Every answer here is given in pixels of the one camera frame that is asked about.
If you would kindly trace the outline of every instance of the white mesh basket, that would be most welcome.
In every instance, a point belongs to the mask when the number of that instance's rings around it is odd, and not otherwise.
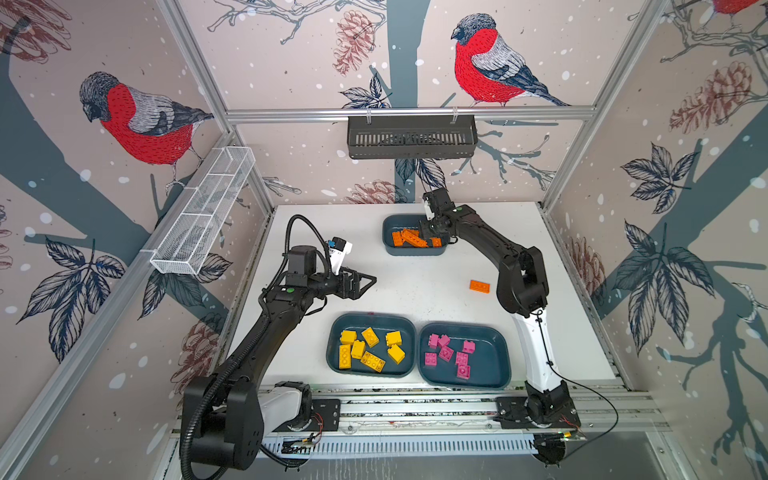
[[[197,275],[256,159],[248,147],[224,147],[152,256],[161,273]]]

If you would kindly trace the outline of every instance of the white tabletop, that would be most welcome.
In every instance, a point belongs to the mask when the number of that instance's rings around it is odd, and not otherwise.
[[[560,373],[573,380],[613,379],[603,349],[594,334],[565,267],[533,203],[469,204],[493,229],[525,247],[538,247],[544,255],[549,296],[547,318],[555,361]],[[282,260],[285,230],[295,214],[314,223],[326,240],[341,237],[352,242],[344,266],[377,277],[378,282],[358,300],[328,299],[326,308],[305,318],[286,338],[263,378],[269,386],[283,380],[338,388],[419,388],[427,386],[414,368],[400,379],[337,373],[326,364],[330,327],[348,312],[390,313],[404,316],[417,332],[430,322],[486,325],[504,336],[509,350],[511,380],[525,380],[525,360],[515,325],[494,294],[498,271],[464,240],[435,257],[393,257],[382,243],[382,222],[393,214],[423,214],[421,204],[390,205],[284,205],[277,208],[257,267],[250,295],[235,331],[230,353],[259,318],[257,301],[262,288]],[[291,246],[319,242],[304,223],[293,224]],[[491,293],[469,289],[470,280],[491,284]],[[322,305],[316,300],[315,307]]]

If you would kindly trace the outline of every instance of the dark blue tray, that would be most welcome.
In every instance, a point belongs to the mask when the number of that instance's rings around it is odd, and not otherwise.
[[[414,247],[410,243],[404,243],[402,247],[395,247],[395,242],[392,241],[392,232],[399,232],[404,228],[412,228],[413,230],[418,230],[419,220],[426,219],[426,215],[420,214],[390,215],[384,219],[384,224],[382,227],[382,241],[384,242],[387,253],[390,255],[406,255],[410,257],[442,255],[442,253],[445,252],[445,248],[448,246],[448,242],[451,241],[450,235],[444,235],[440,237],[443,245],[442,247],[419,248]]]
[[[437,366],[425,366],[424,354],[439,353],[440,348],[429,348],[429,336],[447,335],[448,347],[454,350],[450,362],[437,358]],[[464,340],[475,342],[475,352],[469,354],[469,380],[456,376],[455,352],[464,348]],[[504,336],[489,326],[464,325],[461,323],[429,323],[419,334],[419,372],[432,385],[448,387],[473,387],[478,389],[503,389],[511,378],[509,353]]]
[[[376,336],[379,337],[379,343],[373,348],[368,347],[366,343],[366,352],[371,352],[386,362],[381,373],[363,365],[358,359],[352,359],[352,368],[347,370],[339,369],[339,345],[341,345],[339,338],[341,338],[342,330],[354,330],[357,332],[357,339],[365,341],[362,337],[362,332],[368,327],[371,327]],[[399,365],[386,352],[386,334],[395,330],[400,331],[400,336],[402,337],[400,348],[406,353],[406,357]],[[413,370],[416,358],[415,353],[416,329],[410,320],[401,316],[380,315],[378,313],[345,313],[337,318],[333,322],[333,326],[331,326],[326,361],[331,370],[338,373],[399,378],[408,375]]]

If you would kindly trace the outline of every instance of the tray with pink blocks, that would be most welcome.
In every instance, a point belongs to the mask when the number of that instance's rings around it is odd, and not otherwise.
[[[428,323],[419,333],[416,362],[435,386],[503,389],[511,376],[507,343],[489,326]]]

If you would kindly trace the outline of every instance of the wire basket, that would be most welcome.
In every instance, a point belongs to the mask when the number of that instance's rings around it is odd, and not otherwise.
[[[248,147],[224,147],[150,262],[160,273],[197,275],[256,159]]]
[[[349,117],[346,144],[355,160],[467,158],[478,131],[473,115]]]

